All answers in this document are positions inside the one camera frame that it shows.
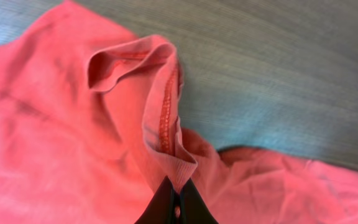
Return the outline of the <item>red printed t-shirt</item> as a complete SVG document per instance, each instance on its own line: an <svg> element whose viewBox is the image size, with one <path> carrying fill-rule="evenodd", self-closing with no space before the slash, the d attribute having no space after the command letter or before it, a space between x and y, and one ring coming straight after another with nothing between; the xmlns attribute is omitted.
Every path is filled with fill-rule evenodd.
<svg viewBox="0 0 358 224"><path fill-rule="evenodd" d="M176 47L73 1L0 46L0 223L135 223L168 177L218 223L358 223L358 172L181 127Z"/></svg>

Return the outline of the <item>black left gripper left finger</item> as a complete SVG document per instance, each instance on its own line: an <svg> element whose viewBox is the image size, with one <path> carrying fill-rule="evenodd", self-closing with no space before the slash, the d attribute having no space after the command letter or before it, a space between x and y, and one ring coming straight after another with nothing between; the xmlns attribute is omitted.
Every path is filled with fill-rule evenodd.
<svg viewBox="0 0 358 224"><path fill-rule="evenodd" d="M135 224L172 224L174 221L175 191L168 177L165 177Z"/></svg>

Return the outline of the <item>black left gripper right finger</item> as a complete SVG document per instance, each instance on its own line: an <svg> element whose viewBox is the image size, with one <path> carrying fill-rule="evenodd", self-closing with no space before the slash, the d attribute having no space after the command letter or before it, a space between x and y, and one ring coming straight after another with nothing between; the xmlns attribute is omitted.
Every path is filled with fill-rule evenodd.
<svg viewBox="0 0 358 224"><path fill-rule="evenodd" d="M181 224L218 224L199 194L195 184L189 179L179 194Z"/></svg>

